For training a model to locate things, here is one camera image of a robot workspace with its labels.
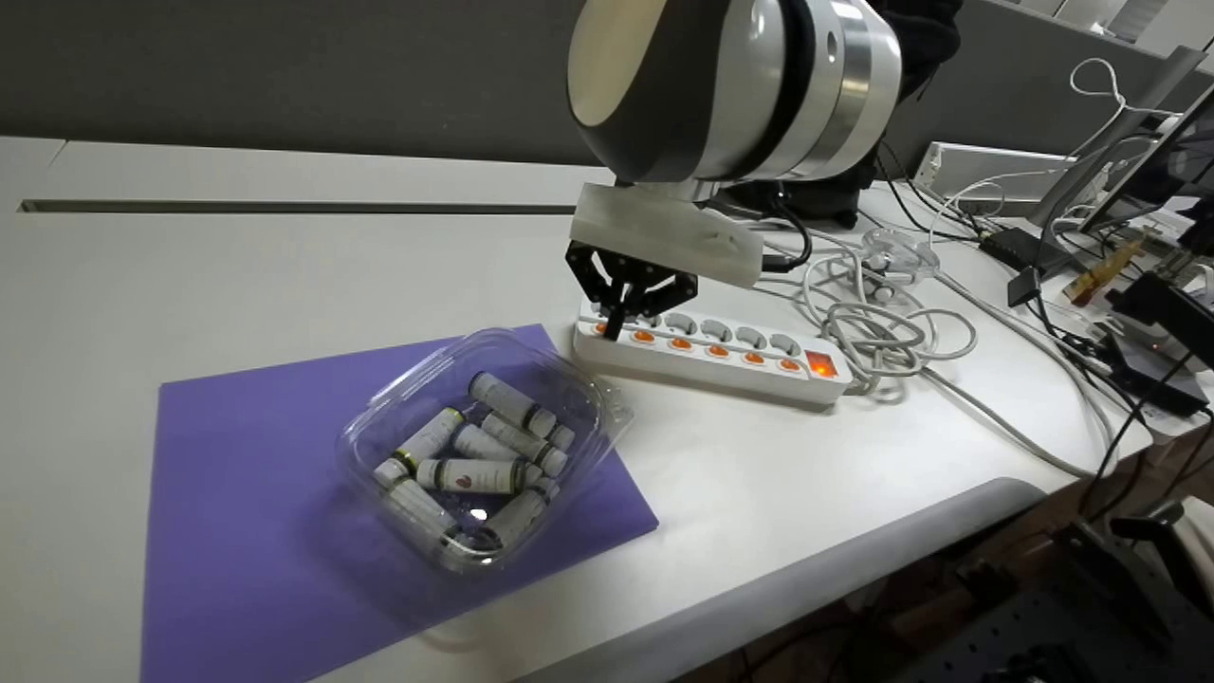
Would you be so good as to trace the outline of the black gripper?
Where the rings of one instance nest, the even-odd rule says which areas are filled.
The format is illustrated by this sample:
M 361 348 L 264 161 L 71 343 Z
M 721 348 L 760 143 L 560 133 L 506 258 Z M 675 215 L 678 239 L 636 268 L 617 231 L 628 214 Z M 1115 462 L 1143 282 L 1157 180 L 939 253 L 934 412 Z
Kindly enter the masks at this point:
M 681 268 L 669 268 L 655 260 L 640 260 L 628 253 L 613 253 L 586 244 L 565 248 L 565 264 L 590 302 L 590 310 L 607 310 L 602 338 L 617 343 L 628 310 L 669 310 L 697 296 L 697 276 Z

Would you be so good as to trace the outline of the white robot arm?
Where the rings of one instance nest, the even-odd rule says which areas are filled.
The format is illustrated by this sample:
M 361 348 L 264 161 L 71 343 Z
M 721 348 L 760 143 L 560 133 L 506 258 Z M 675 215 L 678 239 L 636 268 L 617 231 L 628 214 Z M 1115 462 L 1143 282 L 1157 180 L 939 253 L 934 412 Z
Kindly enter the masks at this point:
M 700 276 L 750 288 L 788 268 L 697 186 L 838 180 L 898 87 L 898 39 L 868 0 L 584 0 L 565 104 L 613 181 L 581 188 L 565 260 L 607 338 L 695 301 Z

